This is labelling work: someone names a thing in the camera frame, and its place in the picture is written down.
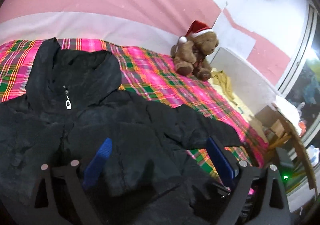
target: white pompom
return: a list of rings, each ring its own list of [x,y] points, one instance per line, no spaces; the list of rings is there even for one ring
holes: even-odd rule
[[[187,42],[187,38],[185,36],[182,36],[179,38],[178,40],[178,44],[183,44],[183,43],[186,43]]]

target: mattress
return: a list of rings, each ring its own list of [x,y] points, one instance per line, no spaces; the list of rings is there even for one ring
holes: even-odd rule
[[[0,46],[0,101],[21,96],[32,68],[36,52],[43,40],[13,40]],[[62,49],[79,49],[94,52],[109,45],[119,61],[122,72],[120,89],[136,92],[147,100],[154,100],[173,108],[186,104],[206,117],[231,125],[242,142],[247,142],[259,166],[263,166],[263,154],[267,144],[255,130],[217,91],[208,83],[195,77],[184,77],[174,71],[172,59],[139,47],[120,47],[98,39],[59,39]],[[226,148],[236,159],[251,164],[244,147]],[[213,177],[217,172],[206,150],[188,153]]]

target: silver zipper pull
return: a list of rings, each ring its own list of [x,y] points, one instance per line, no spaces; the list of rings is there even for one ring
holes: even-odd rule
[[[66,86],[63,86],[64,90],[65,90],[65,93],[66,93],[66,107],[67,109],[71,109],[71,102],[70,102],[70,99],[68,97],[68,94],[69,94],[69,91],[67,90]]]
[[[66,106],[67,106],[67,109],[71,109],[71,102],[70,102],[68,96],[67,96],[67,100],[66,100]]]

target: yellow cloth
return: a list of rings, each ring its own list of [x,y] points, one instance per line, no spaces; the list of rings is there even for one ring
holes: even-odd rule
[[[231,87],[230,78],[222,71],[212,71],[211,76],[213,78],[213,84],[219,85],[222,88],[222,92],[227,96],[227,98],[233,102],[235,105],[237,103],[234,101],[233,91]]]

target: clothing pile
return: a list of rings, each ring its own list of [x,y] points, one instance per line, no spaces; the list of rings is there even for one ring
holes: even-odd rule
[[[0,199],[14,219],[14,209],[29,205],[42,164],[81,161],[110,138],[111,155],[86,192],[104,223],[210,223],[215,209],[201,202],[210,200],[213,180],[186,150],[205,148],[210,136],[240,146],[236,131],[120,85],[110,50],[61,50],[55,38],[42,43],[26,94],[0,104]]]

